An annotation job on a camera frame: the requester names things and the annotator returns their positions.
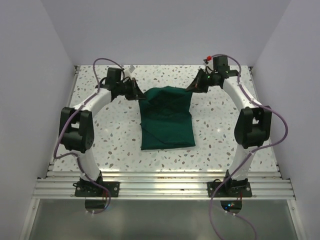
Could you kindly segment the green surgical drape cloth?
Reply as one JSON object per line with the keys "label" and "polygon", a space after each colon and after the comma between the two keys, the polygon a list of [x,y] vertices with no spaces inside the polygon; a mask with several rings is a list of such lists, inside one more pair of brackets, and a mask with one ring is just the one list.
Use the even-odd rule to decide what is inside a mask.
{"label": "green surgical drape cloth", "polygon": [[140,100],[141,150],[194,147],[190,106],[193,93],[179,87],[153,87]]}

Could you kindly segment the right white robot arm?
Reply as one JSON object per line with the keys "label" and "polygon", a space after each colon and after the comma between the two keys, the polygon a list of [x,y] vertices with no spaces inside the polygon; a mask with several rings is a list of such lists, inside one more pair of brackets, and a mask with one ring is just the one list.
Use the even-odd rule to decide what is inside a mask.
{"label": "right white robot arm", "polygon": [[246,186],[255,150],[270,137],[272,112],[256,101],[241,81],[242,69],[232,70],[228,60],[223,54],[205,58],[204,68],[197,72],[186,91],[207,93],[209,87],[219,86],[239,111],[234,128],[237,148],[222,185],[223,192],[232,197]]}

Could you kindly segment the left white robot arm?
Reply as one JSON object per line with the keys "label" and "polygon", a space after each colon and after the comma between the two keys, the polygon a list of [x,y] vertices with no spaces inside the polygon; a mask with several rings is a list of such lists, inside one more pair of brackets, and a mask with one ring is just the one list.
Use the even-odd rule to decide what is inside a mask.
{"label": "left white robot arm", "polygon": [[60,113],[53,158],[74,157],[80,171],[80,184],[87,184],[87,192],[95,197],[103,193],[104,184],[92,151],[95,140],[94,117],[118,96],[124,96],[128,101],[145,98],[132,76],[135,69],[133,65],[126,68],[109,67],[106,77],[97,80],[92,95],[73,107],[64,107]]}

